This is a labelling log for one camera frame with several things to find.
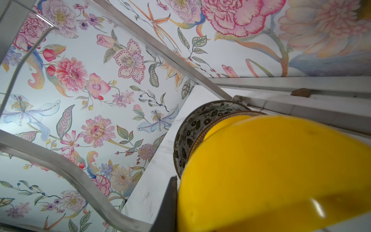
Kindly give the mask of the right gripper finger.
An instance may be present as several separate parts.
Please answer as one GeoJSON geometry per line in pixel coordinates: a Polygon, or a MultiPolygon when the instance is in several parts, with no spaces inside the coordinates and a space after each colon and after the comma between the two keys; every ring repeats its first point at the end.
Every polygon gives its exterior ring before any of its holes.
{"type": "Polygon", "coordinates": [[[150,232],[177,232],[177,177],[171,177],[150,232]]]}

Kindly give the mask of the yellow bowl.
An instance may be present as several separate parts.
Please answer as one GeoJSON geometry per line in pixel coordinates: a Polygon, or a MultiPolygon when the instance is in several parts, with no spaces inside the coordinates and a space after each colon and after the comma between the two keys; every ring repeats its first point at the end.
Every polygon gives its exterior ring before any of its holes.
{"type": "Polygon", "coordinates": [[[371,210],[371,148],[288,116],[229,119],[193,152],[181,232],[311,232],[371,210]]]}

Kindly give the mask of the pink striped bowl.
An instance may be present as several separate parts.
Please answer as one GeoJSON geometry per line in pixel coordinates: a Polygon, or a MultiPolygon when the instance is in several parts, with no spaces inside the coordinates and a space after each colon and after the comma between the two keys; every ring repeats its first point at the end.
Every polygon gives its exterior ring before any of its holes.
{"type": "Polygon", "coordinates": [[[258,117],[266,115],[265,113],[257,112],[257,111],[241,111],[237,113],[228,114],[222,116],[219,119],[212,121],[209,125],[207,125],[201,133],[196,137],[194,140],[188,155],[188,159],[192,156],[195,150],[203,143],[204,140],[209,138],[211,135],[215,134],[217,131],[237,123],[239,121],[250,119],[252,117],[258,117]]]}

